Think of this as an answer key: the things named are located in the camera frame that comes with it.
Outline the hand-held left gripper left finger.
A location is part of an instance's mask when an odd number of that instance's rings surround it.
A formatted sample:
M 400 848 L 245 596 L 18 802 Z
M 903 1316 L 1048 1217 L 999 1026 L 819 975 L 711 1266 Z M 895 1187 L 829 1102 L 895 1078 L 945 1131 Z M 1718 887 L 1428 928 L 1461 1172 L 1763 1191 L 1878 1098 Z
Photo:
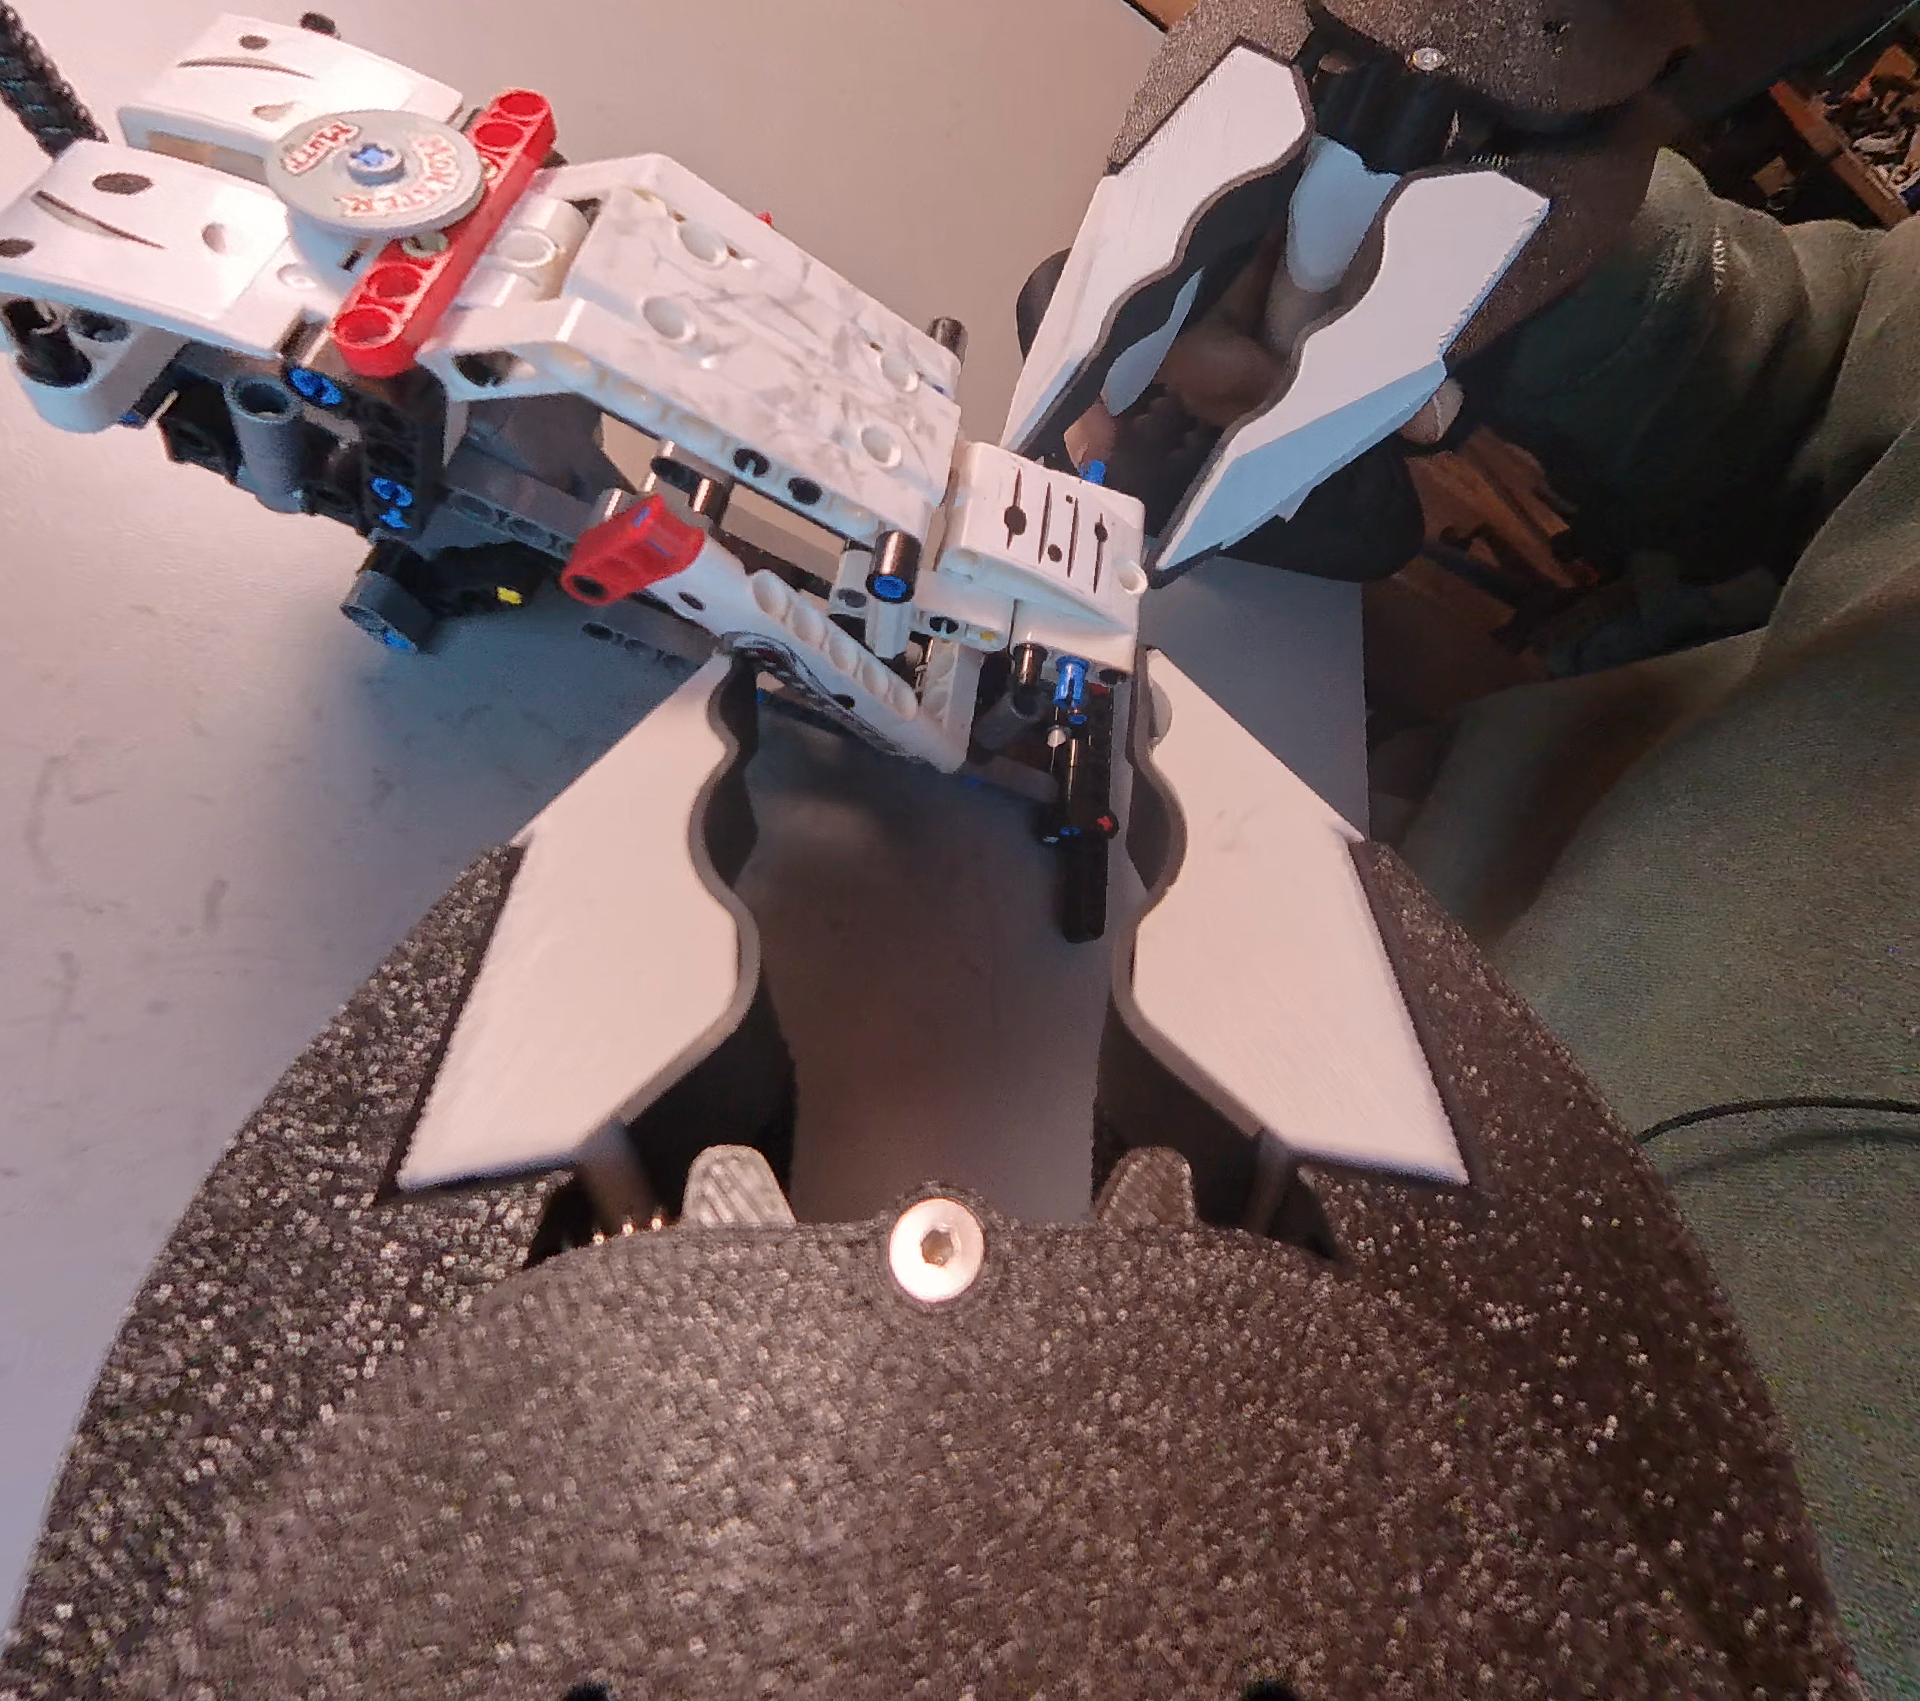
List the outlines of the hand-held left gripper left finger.
M 678 1210 L 707 1148 L 792 1178 L 796 1065 L 756 922 L 756 681 L 716 659 L 516 837 L 398 1185 L 609 1163 Z

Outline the person's right hand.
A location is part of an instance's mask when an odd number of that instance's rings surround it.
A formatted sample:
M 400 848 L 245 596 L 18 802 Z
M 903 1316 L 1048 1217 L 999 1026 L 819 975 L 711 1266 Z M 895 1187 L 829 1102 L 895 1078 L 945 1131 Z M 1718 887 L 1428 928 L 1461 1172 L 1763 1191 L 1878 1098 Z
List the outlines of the person's right hand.
M 1146 423 L 1171 440 L 1219 435 L 1256 413 L 1283 378 L 1283 359 L 1263 337 L 1268 280 L 1223 292 L 1171 346 L 1146 404 Z

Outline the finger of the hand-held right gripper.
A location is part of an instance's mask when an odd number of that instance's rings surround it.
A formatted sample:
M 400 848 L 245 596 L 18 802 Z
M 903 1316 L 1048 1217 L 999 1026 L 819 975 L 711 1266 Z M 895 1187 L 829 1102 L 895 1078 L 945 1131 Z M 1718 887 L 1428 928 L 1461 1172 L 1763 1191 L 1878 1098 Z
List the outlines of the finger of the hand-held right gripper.
M 1404 178 L 1364 252 L 1358 297 L 1312 324 L 1265 409 L 1228 430 L 1165 526 L 1153 576 L 1176 577 L 1302 501 L 1415 418 L 1447 378 L 1447 352 L 1550 200 L 1495 168 Z
M 1044 458 L 1092 402 L 1124 413 L 1194 313 L 1203 275 L 1285 219 L 1312 116 L 1302 75 L 1237 47 L 1098 182 L 1026 356 L 1002 446 Z

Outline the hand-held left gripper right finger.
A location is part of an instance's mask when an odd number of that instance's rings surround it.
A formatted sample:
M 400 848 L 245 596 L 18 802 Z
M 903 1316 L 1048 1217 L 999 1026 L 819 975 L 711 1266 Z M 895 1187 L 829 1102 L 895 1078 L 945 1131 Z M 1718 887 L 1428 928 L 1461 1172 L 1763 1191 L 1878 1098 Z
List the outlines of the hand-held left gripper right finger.
M 1358 831 L 1154 650 L 1124 765 L 1096 1142 L 1176 1156 L 1249 1234 L 1312 1234 L 1307 1168 L 1466 1187 Z

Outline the white brick toy truck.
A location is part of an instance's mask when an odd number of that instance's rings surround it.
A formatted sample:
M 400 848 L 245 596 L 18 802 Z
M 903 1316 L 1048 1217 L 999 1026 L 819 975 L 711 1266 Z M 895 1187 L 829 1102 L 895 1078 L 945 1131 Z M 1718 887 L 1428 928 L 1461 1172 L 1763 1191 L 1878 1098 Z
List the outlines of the white brick toy truck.
M 156 430 L 369 545 L 343 614 L 419 652 L 562 587 L 604 638 L 720 650 L 871 749 L 1050 773 L 1064 934 L 1110 914 L 1130 497 L 965 440 L 965 331 L 913 329 L 662 155 L 567 167 L 323 20 L 220 19 L 119 113 L 14 8 L 52 167 L 2 222 L 5 355 L 67 434 Z

